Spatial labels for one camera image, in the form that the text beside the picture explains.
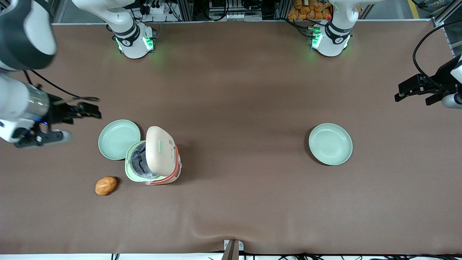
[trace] green plate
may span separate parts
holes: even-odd
[[[346,162],[353,152],[350,135],[336,124],[320,124],[313,129],[309,138],[310,150],[320,162],[339,165]]]
[[[101,131],[98,147],[104,157],[111,160],[125,159],[128,148],[141,140],[138,126],[132,121],[116,120]]]

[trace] bread roll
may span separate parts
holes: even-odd
[[[311,9],[310,9],[309,6],[303,6],[302,8],[300,8],[300,14],[306,15],[306,14],[310,13],[310,11],[311,11]]]
[[[318,2],[318,5],[313,9],[315,12],[321,12],[324,8],[324,4],[321,2]]]
[[[322,11],[322,18],[323,19],[328,19],[328,18],[332,18],[332,14],[330,13],[330,10],[329,9],[324,9]]]
[[[315,11],[311,10],[309,13],[306,14],[307,19],[314,19]]]
[[[315,20],[316,19],[322,19],[322,13],[321,12],[315,12]]]
[[[303,7],[303,0],[293,0],[293,7],[297,10]]]
[[[298,10],[290,9],[289,14],[287,15],[287,19],[289,19],[289,20],[297,20],[298,19]]]

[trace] cable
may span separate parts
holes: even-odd
[[[462,22],[462,19],[461,20],[457,20],[457,21],[454,21],[454,22],[450,22],[450,23],[447,23],[445,25],[440,25],[438,27],[435,27],[433,30],[431,30],[429,33],[425,34],[425,36],[420,40],[420,42],[417,44],[417,46],[415,47],[414,49],[414,52],[412,53],[412,61],[414,62],[414,66],[417,68],[417,70],[420,72],[420,74],[422,74],[423,77],[425,77],[428,81],[430,81],[431,83],[435,84],[436,86],[438,86],[439,88],[443,88],[443,86],[439,83],[437,83],[436,81],[432,80],[428,75],[427,73],[425,73],[422,68],[417,64],[417,60],[415,58],[415,55],[417,53],[417,50],[419,49],[419,47],[422,45],[422,43],[425,41],[425,39],[427,39],[432,33],[438,31],[439,29],[443,28],[443,27],[446,27],[448,25],[451,25],[451,24],[455,24],[455,23],[458,23],[458,22]]]
[[[309,36],[308,34],[305,34],[303,31],[301,31],[300,28],[296,27],[296,29],[297,29],[297,31],[298,31],[301,35],[303,35],[303,36],[305,36],[305,37],[307,37],[307,38],[313,38],[312,36]]]
[[[63,88],[60,88],[60,87],[58,87],[56,84],[54,84],[54,83],[52,83],[51,81],[47,80],[45,77],[43,77],[42,75],[40,75],[37,71],[35,71],[35,70],[33,70],[33,69],[31,69],[30,71],[31,71],[33,74],[37,75],[37,76],[38,76],[39,78],[41,78],[42,80],[44,80],[45,82],[47,82],[48,84],[54,86],[55,88],[57,88],[57,89],[63,91],[64,93],[66,93],[66,94],[68,94],[68,95],[70,95],[70,96],[73,96],[73,97],[75,98],[75,100],[82,99],[82,100],[91,101],[91,102],[98,102],[98,101],[100,100],[100,99],[97,98],[97,97],[80,97],[80,96],[78,96],[78,95],[76,95],[76,94],[72,94],[72,93],[70,93],[69,91],[67,91],[67,90],[65,90],[65,89],[63,89]],[[28,78],[29,75],[28,75],[27,71],[24,71],[24,73],[26,74],[26,77]]]
[[[23,72],[24,72],[24,75],[25,75],[26,78],[27,78],[27,82],[28,82],[29,84],[31,84],[31,85],[34,85],[34,84],[32,83],[32,81],[30,80],[29,73],[27,73],[26,70],[23,70]]]
[[[132,15],[133,15],[133,19],[138,19],[139,21],[141,21],[141,18],[137,15],[135,15],[135,13],[133,12],[133,9],[130,7],[130,11],[132,11]]]
[[[172,11],[173,16],[175,16],[175,18],[178,20],[178,22],[181,22],[180,16],[176,13],[175,9],[172,7],[172,4],[171,4],[170,0],[166,0],[165,2],[167,3],[170,10]]]
[[[224,1],[225,1],[225,7],[224,7],[224,9],[223,9],[223,14],[221,15],[220,18],[214,20],[213,18],[210,18],[210,16],[208,16],[208,14],[207,14],[207,9],[210,10],[210,8],[205,8],[205,6],[208,6],[208,5],[206,5],[206,3],[208,3],[209,0],[204,0],[204,1],[202,2],[202,14],[203,14],[203,15],[205,16],[205,18],[206,18],[207,20],[209,20],[209,21],[215,21],[215,22],[220,21],[221,19],[223,19],[223,18],[226,17],[226,15],[228,14],[228,11],[229,11],[229,9],[230,9],[230,4],[228,3],[228,0],[224,0]]]
[[[291,21],[291,20],[289,20],[289,19],[287,19],[287,18],[277,18],[276,20],[284,20],[284,21],[286,21],[288,24],[290,24],[290,25],[292,25],[292,26],[295,26],[295,27],[298,27],[298,28],[300,28],[300,29],[308,29],[308,28],[309,28],[308,26],[301,26],[301,25],[298,25],[298,24],[295,23],[295,20],[294,20],[294,21]],[[310,20],[310,19],[304,19],[303,21],[309,21],[309,22],[312,22],[312,23],[314,23],[314,24],[322,25],[322,26],[326,26],[326,25],[327,25],[327,24],[324,25],[324,24],[318,23],[318,22],[313,21],[313,20]]]
[[[160,29],[162,29],[162,23],[160,23],[159,25],[159,30],[157,30],[157,33],[156,33],[156,39],[159,38],[159,35],[160,35]]]
[[[256,6],[251,6],[251,5],[248,5],[246,4],[248,0],[241,0],[241,5],[245,8],[245,9],[248,9],[248,10],[259,10],[261,9],[261,6],[263,5],[263,1],[259,1],[260,3]]]
[[[425,8],[425,7],[428,7],[427,5],[425,5],[425,2],[421,2],[420,4],[417,3],[415,0],[411,0],[418,8]]]

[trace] brown tablecloth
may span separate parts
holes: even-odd
[[[100,97],[103,119],[56,126],[72,131],[65,144],[0,142],[0,253],[206,252],[229,238],[260,254],[460,253],[462,113],[393,97],[431,28],[358,22],[327,58],[282,22],[165,25],[154,54],[129,60],[104,26],[55,26],[42,74]],[[451,57],[442,31],[418,54],[429,74]],[[122,118],[174,137],[176,182],[132,182],[99,153],[99,133]],[[325,122],[353,139],[343,165],[310,156],[306,138]],[[99,197],[106,175],[122,182]]]

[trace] black cable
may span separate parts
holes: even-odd
[[[226,15],[228,14],[228,11],[229,11],[229,9],[230,9],[230,5],[229,5],[229,3],[228,3],[228,0],[224,0],[224,1],[225,1],[225,7],[224,7],[224,9],[223,9],[223,14],[221,15],[220,18],[214,20],[213,18],[210,18],[210,16],[208,16],[207,10],[209,10],[209,8],[205,8],[205,6],[208,6],[209,0],[204,0],[204,1],[202,2],[202,14],[203,14],[203,15],[205,16],[205,18],[206,18],[207,20],[209,20],[209,21],[215,21],[215,22],[220,21],[221,19],[223,19],[223,18],[226,17]]]
[[[241,0],[241,5],[245,8],[245,9],[248,9],[248,10],[259,10],[261,9],[261,6],[263,5],[263,1],[259,1],[260,3],[256,6],[251,6],[251,5],[247,5],[246,2],[248,0]]]
[[[413,255],[411,257],[408,257],[408,259],[412,259],[412,258],[416,258],[416,257],[432,257],[432,258],[437,258],[437,259],[442,259],[442,260],[450,260],[449,258],[447,258],[445,256],[435,255],[435,254],[418,254],[418,255]]]
[[[417,50],[419,49],[419,47],[422,45],[422,43],[425,41],[425,39],[427,39],[432,33],[438,31],[439,29],[443,28],[443,27],[446,27],[448,25],[451,25],[451,24],[455,24],[455,23],[458,23],[458,22],[462,22],[462,19],[461,20],[457,20],[457,21],[454,21],[454,22],[450,22],[450,23],[447,23],[445,25],[440,25],[440,26],[437,26],[435,27],[433,30],[431,30],[429,33],[425,34],[425,36],[420,40],[420,42],[417,44],[417,46],[415,47],[414,49],[414,52],[412,53],[412,61],[414,62],[414,66],[417,68],[417,70],[420,72],[420,74],[422,74],[422,76],[424,76],[428,81],[430,81],[431,83],[435,84],[436,86],[440,87],[440,88],[443,88],[443,86],[439,83],[437,83],[436,81],[432,80],[428,75],[427,73],[425,73],[422,68],[417,64],[417,60],[415,58],[415,55],[417,53]]]
[[[24,72],[24,75],[25,75],[26,78],[27,78],[27,82],[28,82],[29,84],[31,84],[31,85],[34,85],[34,84],[32,83],[32,81],[30,80],[29,73],[27,73],[26,70],[23,70],[23,72]]]
[[[294,27],[298,27],[298,28],[300,28],[300,29],[308,29],[308,28],[309,28],[308,26],[301,26],[301,25],[298,25],[298,24],[295,23],[295,21],[292,22],[291,20],[289,20],[289,19],[287,19],[287,18],[277,18],[276,20],[283,20],[283,21],[286,21],[288,24],[290,24],[290,25],[292,25],[292,26],[294,26]],[[315,23],[315,24],[317,24],[317,25],[325,26],[325,25],[323,25],[323,24],[321,24],[321,23],[318,23],[318,22],[313,21],[313,20],[310,20],[310,19],[305,19],[304,21],[309,21],[309,22]]]
[[[31,71],[32,73],[34,73],[35,75],[37,75],[37,76],[38,76],[39,78],[41,78],[42,80],[44,80],[45,82],[47,82],[48,84],[54,86],[55,88],[57,88],[57,89],[63,91],[64,93],[66,93],[66,94],[68,94],[68,95],[70,95],[70,96],[73,96],[73,97],[75,98],[75,100],[77,100],[77,99],[82,99],[82,100],[91,101],[91,102],[98,102],[98,101],[100,100],[100,99],[97,98],[97,97],[80,97],[80,96],[78,96],[78,95],[76,95],[76,94],[72,94],[72,93],[70,93],[69,91],[67,91],[67,90],[65,90],[65,89],[63,89],[63,88],[60,88],[60,87],[58,87],[56,84],[54,84],[54,83],[52,83],[51,81],[47,80],[45,77],[43,77],[42,75],[40,75],[37,71],[35,71],[35,70],[33,70],[33,69],[31,69],[30,71]]]
[[[175,16],[175,18],[178,20],[178,22],[181,22],[180,16],[176,13],[175,9],[173,9],[170,0],[166,0],[165,2],[167,3],[167,5],[169,6],[170,10],[172,11],[173,16]]]
[[[133,9],[130,7],[130,11],[132,11],[132,15],[133,15],[133,19],[138,19],[139,21],[141,21],[141,18],[138,16],[138,15],[135,15],[135,13],[133,12]]]
[[[307,38],[313,38],[313,36],[309,36],[308,34],[305,34],[303,31],[301,31],[300,28],[296,27],[296,29],[297,29],[297,31],[298,31],[301,35],[303,35],[303,36],[305,36],[305,37],[307,37]]]
[[[425,8],[428,7],[424,2],[417,3],[415,0],[411,0],[418,8]]]

